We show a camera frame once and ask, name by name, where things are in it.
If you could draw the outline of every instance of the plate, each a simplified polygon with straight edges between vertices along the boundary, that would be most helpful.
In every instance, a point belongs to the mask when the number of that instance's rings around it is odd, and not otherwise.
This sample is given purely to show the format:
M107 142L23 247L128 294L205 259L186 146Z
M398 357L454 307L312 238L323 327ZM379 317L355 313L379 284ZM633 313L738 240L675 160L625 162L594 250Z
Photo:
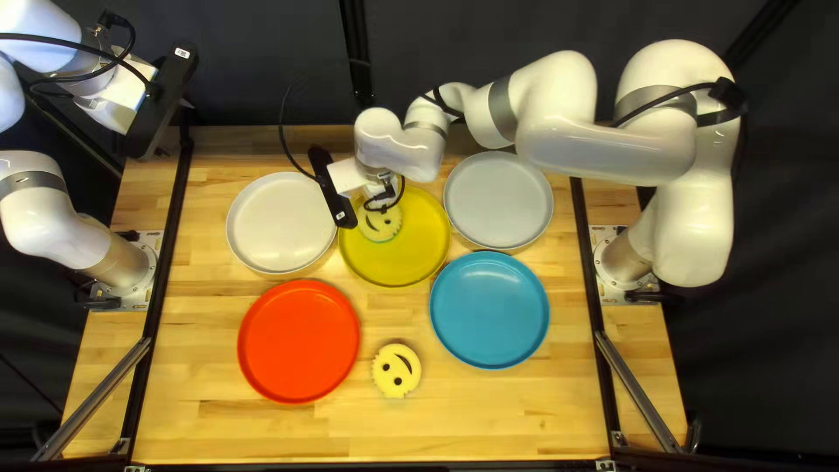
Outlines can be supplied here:
M492 251L448 264L434 282L429 306L443 346L481 369L524 362L542 344L550 323L548 296L536 275Z
M356 213L362 205L357 199ZM451 227L443 207L427 192L406 186L402 227L393 239L375 243L358 228L338 232L338 246L350 269L379 286L410 286L431 277L446 262Z
M298 172L277 172L236 196L226 231L243 264L264 274L287 274L318 260L337 228L314 181Z
M280 403L306 403L350 373L361 338L347 298L319 281L291 281L259 297L239 328L239 367L254 390Z
M554 214L545 174L515 154L488 151L458 164L446 180L443 204L451 225L489 249L516 249L535 241Z

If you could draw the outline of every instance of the orange plate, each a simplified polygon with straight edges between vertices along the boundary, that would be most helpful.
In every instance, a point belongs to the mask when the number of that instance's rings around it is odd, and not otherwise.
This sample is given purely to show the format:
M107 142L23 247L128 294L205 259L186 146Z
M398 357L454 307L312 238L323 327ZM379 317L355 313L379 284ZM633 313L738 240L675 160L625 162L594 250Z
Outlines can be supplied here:
M361 334L349 300L318 281L291 281L259 297L239 328L239 367L280 403L306 403L335 390L358 356Z

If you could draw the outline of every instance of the wooden table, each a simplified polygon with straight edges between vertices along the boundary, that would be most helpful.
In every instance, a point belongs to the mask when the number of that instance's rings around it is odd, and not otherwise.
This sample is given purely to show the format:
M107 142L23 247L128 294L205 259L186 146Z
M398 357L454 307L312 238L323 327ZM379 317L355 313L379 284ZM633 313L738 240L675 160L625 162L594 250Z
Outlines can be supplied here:
M547 339L509 370L484 371L454 359L436 340L427 301L433 280L402 289L374 286L344 264L336 242L312 267L287 276L257 274L227 247L225 217L254 179L291 170L275 127L194 128L195 156L175 246L133 459L144 464L594 459L608 455L569 180L548 175L550 227L514 252L542 281L551 304ZM340 159L352 151L349 126L288 130L295 153L318 142ZM452 167L478 151L454 133L440 178L412 183L440 198ZM305 154L299 159L305 161ZM112 228L164 226L175 161L129 162ZM627 224L638 214L634 189L586 181L591 224ZM453 231L449 260L472 248ZM267 289L301 277L343 291L362 325L355 367L334 392L305 406L262 398L239 371L236 340L248 307ZM676 437L686 424L659 307L604 309L617 345ZM144 313L92 313L70 387L68 414L134 344ZM370 361L388 341L411 345L423 379L406 400L385 400ZM88 422L66 457L103 454L116 441L129 380ZM622 430L652 447L641 416L615 381Z

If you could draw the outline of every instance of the yellow sponge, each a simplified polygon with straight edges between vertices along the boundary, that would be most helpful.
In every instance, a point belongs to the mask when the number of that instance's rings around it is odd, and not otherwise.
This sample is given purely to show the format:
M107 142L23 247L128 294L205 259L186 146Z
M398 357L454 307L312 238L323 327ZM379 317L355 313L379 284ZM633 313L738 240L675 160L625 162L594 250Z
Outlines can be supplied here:
M399 205L389 208L384 213L369 212L364 207L358 209L358 228L365 238L373 242L383 243L393 239L402 227L402 210Z
M373 382L385 398L404 398L421 376L420 358L404 344L388 344L373 359Z

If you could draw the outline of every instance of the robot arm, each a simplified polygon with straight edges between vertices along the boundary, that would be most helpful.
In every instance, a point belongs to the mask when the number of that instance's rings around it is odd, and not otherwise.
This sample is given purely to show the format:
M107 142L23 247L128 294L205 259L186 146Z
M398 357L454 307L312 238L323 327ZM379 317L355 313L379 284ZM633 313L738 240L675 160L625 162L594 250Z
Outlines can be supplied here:
M83 29L49 0L0 0L0 32L47 36L113 51L116 55L122 53L122 48L111 46L103 34ZM97 71L110 62L64 46L17 39L0 39L0 52L10 60L50 77L79 76ZM123 60L149 80L157 73L157 69L137 56L129 54ZM0 91L7 91L11 81L17 81L17 77L0 74ZM124 67L114 67L85 81L58 83L73 96L73 102L82 111L120 134L128 133L146 98L145 85Z
M58 164L37 152L0 151L0 222L16 250L109 286L135 285L153 264L97 220L77 214Z
M35 34L110 50L101 35L86 31L48 0L0 0L0 32ZM122 50L113 48L116 54ZM59 45L0 40L0 133L23 115L25 102L11 60L50 76L75 77L102 68L100 56ZM136 57L123 60L146 78L156 69ZM98 123L125 134L145 85L123 67L84 81L61 82L74 103ZM54 260L114 288L129 290L148 279L154 265L139 247L73 209L59 166L37 152L0 151L0 222L18 251Z
M618 118L669 92L719 77L732 78L704 46L676 39L647 46L623 72ZM697 128L697 113L725 108L706 92L662 103L621 128L599 126L594 124L594 69L574 51L548 55L479 89L451 83L439 91L446 105L463 111L470 133L486 148L515 144L521 157L545 170L659 188L626 232L630 250L615 260L616 274L629 258L679 286L705 285L722 275L733 235L729 171L739 119ZM383 108L368 109L355 123L357 164L335 163L331 177L356 188L369 167L433 180L453 119L424 98L414 100L404 123ZM348 178L353 168L361 170Z
M549 55L480 89L446 84L440 94L463 110L481 146L515 144L519 155L546 170L656 186L693 163L696 121L690 114L668 108L632 128L595 125L597 79L588 59L574 51ZM404 124L389 110L368 109L356 120L357 158L411 180L433 180L452 119L422 98L410 105Z
M18 75L12 64L0 54L0 133L18 122L25 108Z

